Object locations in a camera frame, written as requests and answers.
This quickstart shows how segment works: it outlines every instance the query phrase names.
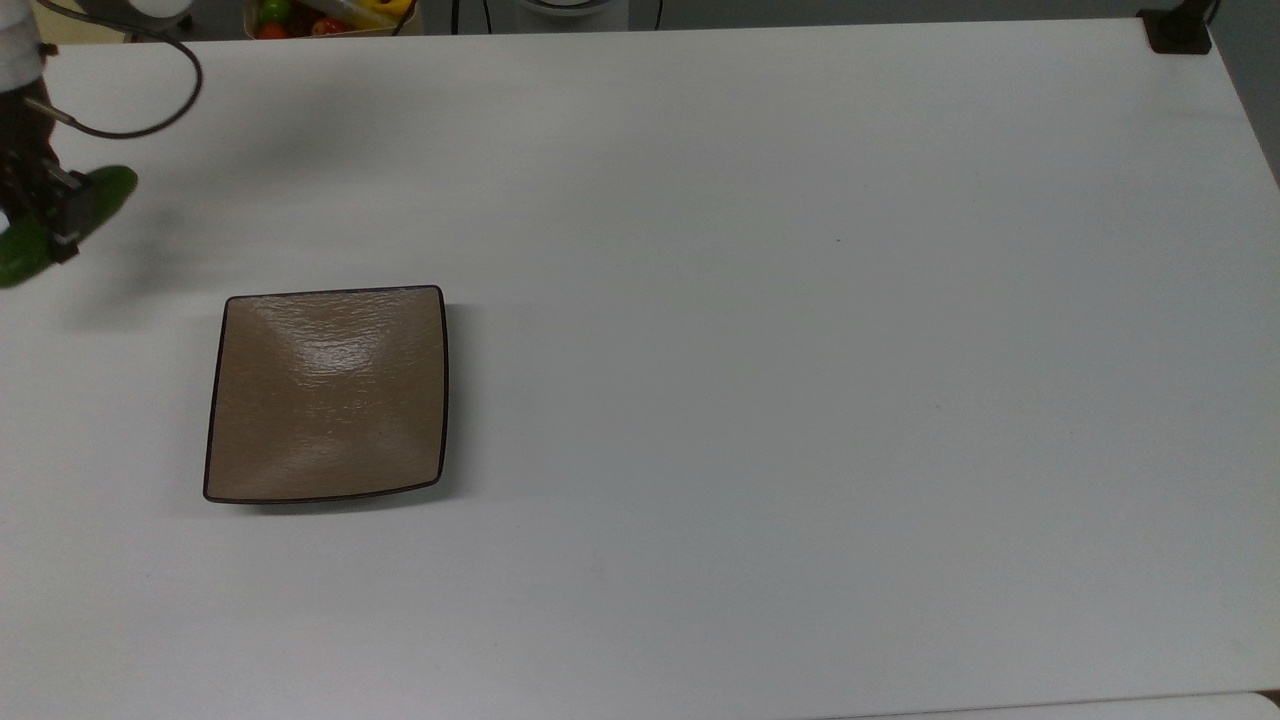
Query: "square plate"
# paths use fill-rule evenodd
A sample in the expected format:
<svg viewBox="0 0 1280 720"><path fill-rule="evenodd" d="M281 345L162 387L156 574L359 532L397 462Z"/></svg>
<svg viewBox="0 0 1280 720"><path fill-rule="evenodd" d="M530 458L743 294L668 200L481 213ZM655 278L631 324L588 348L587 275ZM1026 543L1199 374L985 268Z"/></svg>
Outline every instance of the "square plate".
<svg viewBox="0 0 1280 720"><path fill-rule="evenodd" d="M448 342L435 286L232 297L205 498L310 502L435 483Z"/></svg>

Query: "black clamp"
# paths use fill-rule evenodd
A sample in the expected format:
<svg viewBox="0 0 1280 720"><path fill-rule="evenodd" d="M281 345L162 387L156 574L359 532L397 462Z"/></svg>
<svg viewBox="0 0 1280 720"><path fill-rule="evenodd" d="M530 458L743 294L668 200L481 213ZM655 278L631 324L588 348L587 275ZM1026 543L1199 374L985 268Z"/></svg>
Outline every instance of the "black clamp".
<svg viewBox="0 0 1280 720"><path fill-rule="evenodd" d="M1208 55L1213 41L1204 19L1215 0L1187 0L1172 10L1138 10L1147 42L1161 55Z"/></svg>

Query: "table surface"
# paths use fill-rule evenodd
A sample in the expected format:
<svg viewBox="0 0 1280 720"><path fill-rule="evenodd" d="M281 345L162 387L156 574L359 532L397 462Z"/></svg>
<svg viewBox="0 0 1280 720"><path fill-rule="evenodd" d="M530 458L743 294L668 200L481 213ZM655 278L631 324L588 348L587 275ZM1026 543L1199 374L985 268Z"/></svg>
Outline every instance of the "table surface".
<svg viewBox="0 0 1280 720"><path fill-rule="evenodd" d="M1280 685L1280 193L1135 20L210 44L0 300L6 717ZM68 47L143 124L189 70ZM434 488L206 503L230 295L442 286Z"/></svg>

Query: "black cable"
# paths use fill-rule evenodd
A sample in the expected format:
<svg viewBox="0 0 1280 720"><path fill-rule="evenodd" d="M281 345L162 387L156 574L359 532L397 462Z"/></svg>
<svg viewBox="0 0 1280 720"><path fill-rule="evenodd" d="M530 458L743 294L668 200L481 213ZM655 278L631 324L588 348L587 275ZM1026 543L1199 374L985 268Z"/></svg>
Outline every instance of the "black cable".
<svg viewBox="0 0 1280 720"><path fill-rule="evenodd" d="M93 15L86 15L84 13L78 13L76 10L70 10L68 8L64 8L64 6L54 3L52 0L38 0L38 3L41 4L41 6L49 9L50 12L58 13L59 15L63 15L63 17L67 17L67 18L72 18L73 20L81 20L81 22L86 22L86 23L91 23L91 24L96 24L96 26L102 26L105 28L110 28L110 29L119 31L119 32L127 32L127 33L132 33L132 35L141 35L143 37L150 37L152 40L159 40L160 42L164 42L165 45L169 45L174 50L177 50L177 51L182 53L183 55L186 55L188 60L191 60L191 67L192 67L192 69L196 70L196 85L192 86L191 95L187 97L187 101L183 102L182 108L178 108L178 110L174 114L169 115L164 120L160 120L159 123L156 123L156 124L154 124L151 127L142 128L142 129L133 131L133 132L109 132L109 131L102 131L102 129L97 129L97 128L91 128L91 127L81 123L76 118L68 115L67 113L63 113L58 108L52 108L52 106L45 105L42 102L28 101L28 105L31 105L32 109L38 110L38 111L44 113L45 115L49 115L49 117L54 118L55 120L58 120L58 122L60 122L60 123L63 123L65 126L70 126L70 127L73 127L73 128L83 132L84 135L91 135L93 137L101 137L101 138L106 138L106 140L133 140L136 137L146 137L148 135L157 133L157 132L163 131L164 128L172 126L173 123L177 123L183 115L187 114L187 110L191 110L192 105L196 104L196 99L200 97L200 91L205 87L205 69L200 65L200 59L196 58L196 54L192 53L191 49L187 47L186 45L183 45L180 41L177 41L177 40L169 37L168 35L163 33L163 32L157 32L157 31L154 31L154 29L150 29L150 28L145 28L145 27L141 27L141 26L134 26L134 24L129 24L129 23L120 23L120 22L115 22L115 20L105 20L102 18L95 18Z"/></svg>
<svg viewBox="0 0 1280 720"><path fill-rule="evenodd" d="M404 23L408 22L410 15L413 14L413 10L416 8L417 8L417 0L408 0L408 8L404 8L404 14L401 15L399 22L396 23L396 29L392 31L392 37L396 37L397 35L399 35L399 31L404 29Z"/></svg>

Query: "yellow object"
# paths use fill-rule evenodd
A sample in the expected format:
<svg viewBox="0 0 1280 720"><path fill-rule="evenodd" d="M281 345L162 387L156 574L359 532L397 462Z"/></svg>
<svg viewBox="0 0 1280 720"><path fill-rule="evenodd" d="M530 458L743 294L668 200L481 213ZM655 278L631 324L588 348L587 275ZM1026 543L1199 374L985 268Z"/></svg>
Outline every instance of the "yellow object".
<svg viewBox="0 0 1280 720"><path fill-rule="evenodd" d="M358 3L366 10L398 18L408 12L410 0L358 0Z"/></svg>

